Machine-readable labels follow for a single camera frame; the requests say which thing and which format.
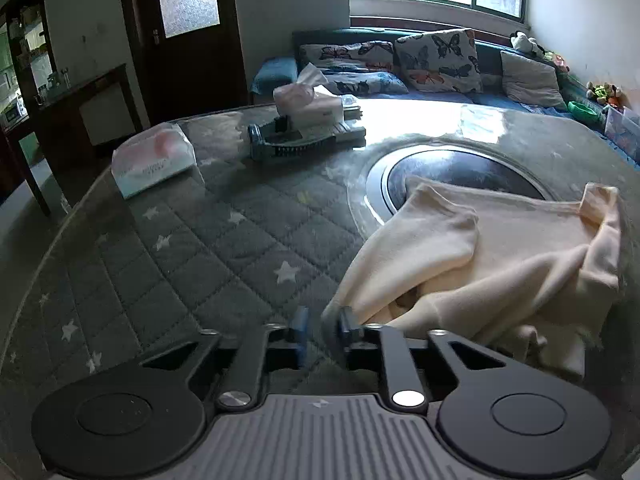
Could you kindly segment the cream knit sweater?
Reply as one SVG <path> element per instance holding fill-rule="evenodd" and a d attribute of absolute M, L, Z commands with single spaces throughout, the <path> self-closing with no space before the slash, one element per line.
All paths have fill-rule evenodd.
<path fill-rule="evenodd" d="M 408 197 L 352 260 L 321 317 L 341 308 L 410 338 L 448 330 L 518 361 L 582 378 L 620 289 L 620 207 L 589 183 L 547 202 L 410 177 Z"/>

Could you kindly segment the grey quilted star table cover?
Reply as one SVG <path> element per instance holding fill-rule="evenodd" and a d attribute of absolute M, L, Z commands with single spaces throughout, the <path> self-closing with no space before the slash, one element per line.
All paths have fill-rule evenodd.
<path fill-rule="evenodd" d="M 194 170 L 124 200 L 104 172 L 67 217 L 25 294 L 1 367 L 1 463 L 44 472 L 30 418 L 50 392 L 204 328 L 228 334 L 318 316 L 378 225 L 368 171 L 400 148 L 472 148 L 531 178 L 552 200 L 614 185 L 624 214 L 623 295 L 587 360 L 586 386 L 613 419 L 601 463 L 639 457 L 639 173 L 566 118 L 458 103 L 367 100 L 366 144 L 256 166 L 242 134 L 270 106 L 185 119 Z"/>

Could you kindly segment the white power strip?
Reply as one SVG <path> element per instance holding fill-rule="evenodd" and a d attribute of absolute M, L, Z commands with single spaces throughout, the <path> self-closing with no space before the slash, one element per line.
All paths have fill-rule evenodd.
<path fill-rule="evenodd" d="M 366 137 L 367 129 L 362 120 L 353 119 L 336 124 L 301 128 L 299 133 L 308 142 L 330 140 L 336 143 L 349 143 L 363 140 Z"/>

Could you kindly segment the round black induction cooktop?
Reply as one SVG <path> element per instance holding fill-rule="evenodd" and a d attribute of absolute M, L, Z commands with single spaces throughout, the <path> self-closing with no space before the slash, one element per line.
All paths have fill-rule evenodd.
<path fill-rule="evenodd" d="M 390 220 L 408 197 L 406 179 L 554 200 L 533 174 L 506 156 L 463 144 L 413 144 L 375 155 L 364 166 L 362 204 L 377 224 Z"/>

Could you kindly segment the small green booklet stack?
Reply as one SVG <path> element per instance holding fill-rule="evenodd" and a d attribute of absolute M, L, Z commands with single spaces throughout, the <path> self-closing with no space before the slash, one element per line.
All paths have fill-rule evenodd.
<path fill-rule="evenodd" d="M 362 117 L 360 101 L 352 94 L 341 96 L 344 120 L 357 120 Z"/>

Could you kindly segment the pink tissue pack in plastic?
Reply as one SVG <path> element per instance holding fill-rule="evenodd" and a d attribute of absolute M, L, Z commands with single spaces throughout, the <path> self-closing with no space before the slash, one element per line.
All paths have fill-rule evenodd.
<path fill-rule="evenodd" d="M 194 147 L 180 126 L 162 122 L 116 148 L 111 173 L 126 200 L 195 165 Z"/>

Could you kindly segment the white pink tissue box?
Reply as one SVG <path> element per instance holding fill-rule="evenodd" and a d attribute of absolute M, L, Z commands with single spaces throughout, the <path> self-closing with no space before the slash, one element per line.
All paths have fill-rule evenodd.
<path fill-rule="evenodd" d="M 308 63 L 296 81 L 273 90 L 278 114 L 288 118 L 293 129 L 334 125 L 344 119 L 343 100 L 326 88 L 329 79 Z"/>

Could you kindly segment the butterfly pillow lying flat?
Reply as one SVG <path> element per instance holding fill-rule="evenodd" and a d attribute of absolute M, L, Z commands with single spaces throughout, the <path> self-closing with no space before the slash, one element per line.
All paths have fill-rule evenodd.
<path fill-rule="evenodd" d="M 371 40 L 356 44 L 302 44 L 300 60 L 311 63 L 326 76 L 326 88 L 334 94 L 353 96 L 402 96 L 409 90 L 396 75 L 394 46 Z"/>

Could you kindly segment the butterfly pillow standing upright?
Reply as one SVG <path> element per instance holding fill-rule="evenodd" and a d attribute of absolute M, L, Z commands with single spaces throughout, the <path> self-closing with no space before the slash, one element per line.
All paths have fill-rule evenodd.
<path fill-rule="evenodd" d="M 395 41 L 401 75 L 422 93 L 483 91 L 471 29 L 421 32 Z"/>

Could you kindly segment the blue sofa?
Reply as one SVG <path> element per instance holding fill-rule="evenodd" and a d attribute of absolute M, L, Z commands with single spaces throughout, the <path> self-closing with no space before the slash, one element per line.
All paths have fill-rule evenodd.
<path fill-rule="evenodd" d="M 633 164 L 639 161 L 639 151 L 626 144 L 638 139 L 638 132 L 611 136 L 608 124 L 614 108 L 597 112 L 568 100 L 565 77 L 540 52 L 491 44 L 468 28 L 306 30 L 294 32 L 292 40 L 293 56 L 268 58 L 262 64 L 250 86 L 254 96 L 272 96 L 312 64 L 334 94 L 480 104 L 564 118 L 582 110 L 586 126 Z"/>

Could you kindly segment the grey plain pillow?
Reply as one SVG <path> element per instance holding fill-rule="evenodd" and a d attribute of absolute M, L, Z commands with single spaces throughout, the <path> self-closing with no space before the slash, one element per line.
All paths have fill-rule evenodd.
<path fill-rule="evenodd" d="M 508 98 L 521 104 L 566 110 L 555 69 L 508 51 L 500 52 L 502 88 Z"/>

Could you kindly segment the green plastic bowl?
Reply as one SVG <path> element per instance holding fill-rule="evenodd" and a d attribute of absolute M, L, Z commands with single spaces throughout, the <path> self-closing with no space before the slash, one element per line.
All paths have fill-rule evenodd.
<path fill-rule="evenodd" d="M 595 110 L 591 106 L 577 101 L 568 102 L 567 109 L 575 120 L 585 126 L 599 127 L 601 125 L 602 112 L 600 110 Z"/>

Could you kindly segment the dark wooden glass door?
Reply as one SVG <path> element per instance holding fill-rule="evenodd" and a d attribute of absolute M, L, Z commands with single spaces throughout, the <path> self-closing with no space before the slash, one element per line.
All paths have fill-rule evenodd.
<path fill-rule="evenodd" d="M 248 103 L 235 0 L 122 0 L 151 124 Z"/>

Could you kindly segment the black white plush toy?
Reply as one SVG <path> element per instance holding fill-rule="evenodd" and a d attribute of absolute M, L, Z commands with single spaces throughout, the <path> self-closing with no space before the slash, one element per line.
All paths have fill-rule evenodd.
<path fill-rule="evenodd" d="M 529 37 L 525 32 L 517 30 L 510 35 L 511 46 L 520 53 L 533 56 L 534 58 L 542 58 L 544 49 L 539 47 L 537 41 L 533 37 Z"/>

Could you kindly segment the clear plastic storage box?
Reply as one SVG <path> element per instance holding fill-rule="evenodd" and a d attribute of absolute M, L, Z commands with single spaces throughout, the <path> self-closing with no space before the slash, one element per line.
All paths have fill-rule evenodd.
<path fill-rule="evenodd" d="M 634 162 L 640 162 L 640 117 L 628 107 L 605 107 L 604 134 Z"/>

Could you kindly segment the colourful plush toys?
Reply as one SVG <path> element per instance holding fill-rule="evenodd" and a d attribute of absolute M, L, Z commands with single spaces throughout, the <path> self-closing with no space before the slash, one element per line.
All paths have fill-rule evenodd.
<path fill-rule="evenodd" d="M 598 104 L 616 108 L 620 108 L 620 98 L 623 96 L 623 91 L 615 84 L 594 84 L 589 81 L 587 84 L 586 97 L 590 101 L 597 102 Z"/>

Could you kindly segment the dark wooden display cabinet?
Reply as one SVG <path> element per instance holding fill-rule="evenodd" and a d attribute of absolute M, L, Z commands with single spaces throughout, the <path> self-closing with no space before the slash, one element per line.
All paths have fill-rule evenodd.
<path fill-rule="evenodd" d="M 50 76 L 58 69 L 51 44 L 44 0 L 9 0 L 1 7 L 21 96 L 29 115 L 47 98 Z"/>

